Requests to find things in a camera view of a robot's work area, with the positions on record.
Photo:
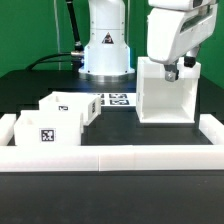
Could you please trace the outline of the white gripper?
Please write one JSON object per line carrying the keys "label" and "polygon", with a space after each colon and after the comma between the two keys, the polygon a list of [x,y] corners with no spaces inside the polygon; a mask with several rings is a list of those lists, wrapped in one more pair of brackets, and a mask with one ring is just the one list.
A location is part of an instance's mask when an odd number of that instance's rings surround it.
{"label": "white gripper", "polygon": [[184,54],[184,66],[195,66],[198,45],[214,32],[217,10],[217,4],[153,4],[148,15],[147,54],[152,61],[165,65],[166,81],[178,79],[173,62]]}

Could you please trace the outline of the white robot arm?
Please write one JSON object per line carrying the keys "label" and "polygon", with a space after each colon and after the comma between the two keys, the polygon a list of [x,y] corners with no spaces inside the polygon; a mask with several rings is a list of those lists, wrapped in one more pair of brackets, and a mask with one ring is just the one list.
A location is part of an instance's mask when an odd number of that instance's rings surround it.
{"label": "white robot arm", "polygon": [[[90,40],[84,48],[84,66],[79,69],[103,82],[132,74],[130,48],[124,40],[123,0],[88,0]],[[218,0],[148,0],[147,55],[164,66],[169,81],[179,78],[177,63],[196,64],[200,44],[215,29]]]}

